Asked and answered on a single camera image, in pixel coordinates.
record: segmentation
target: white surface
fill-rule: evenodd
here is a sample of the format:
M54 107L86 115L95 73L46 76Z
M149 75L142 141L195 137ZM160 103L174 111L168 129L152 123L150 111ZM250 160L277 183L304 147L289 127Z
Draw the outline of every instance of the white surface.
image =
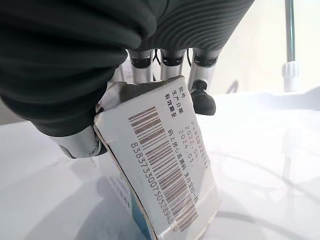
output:
M204 240L320 239L319 89L217 97L198 118L222 205ZM142 239L103 177L30 123L0 126L0 239Z

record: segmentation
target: white box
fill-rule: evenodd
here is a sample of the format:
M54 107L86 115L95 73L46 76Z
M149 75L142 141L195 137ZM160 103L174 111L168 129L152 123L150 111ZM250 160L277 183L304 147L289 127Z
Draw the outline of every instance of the white box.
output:
M146 237L198 239L221 201L185 78L115 83L101 107L95 130L144 216Z

